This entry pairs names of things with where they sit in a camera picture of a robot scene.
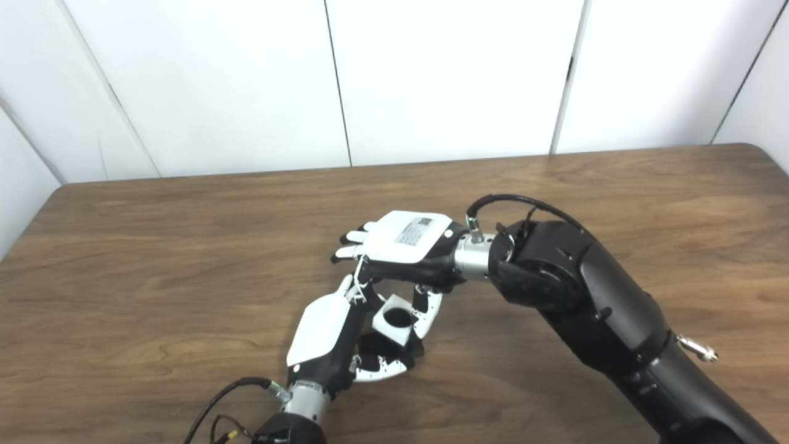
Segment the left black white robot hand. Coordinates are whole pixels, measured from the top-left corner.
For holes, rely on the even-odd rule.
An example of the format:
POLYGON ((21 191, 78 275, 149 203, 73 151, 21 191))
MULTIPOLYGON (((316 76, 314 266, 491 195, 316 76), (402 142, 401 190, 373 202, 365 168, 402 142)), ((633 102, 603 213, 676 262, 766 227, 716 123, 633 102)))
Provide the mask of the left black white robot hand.
POLYGON ((353 382, 389 379, 414 368, 425 354, 422 339, 411 335, 400 347, 373 329, 374 315, 352 275, 334 293, 308 304, 285 357, 287 384, 319 385, 335 401, 353 382))

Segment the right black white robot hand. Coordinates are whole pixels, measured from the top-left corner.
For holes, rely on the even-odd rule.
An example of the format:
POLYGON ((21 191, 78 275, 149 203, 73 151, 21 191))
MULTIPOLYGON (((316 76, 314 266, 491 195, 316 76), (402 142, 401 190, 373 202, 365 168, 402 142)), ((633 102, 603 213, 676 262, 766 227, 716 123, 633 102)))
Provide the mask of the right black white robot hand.
POLYGON ((434 293, 465 283, 456 263, 456 250, 470 231, 439 213, 395 210, 341 236, 341 247, 330 261, 357 262, 353 281, 375 313, 372 327, 403 347, 416 335, 422 339, 432 322, 426 310, 406 308, 400 297, 384 298, 375 284, 383 280, 409 282, 434 293))

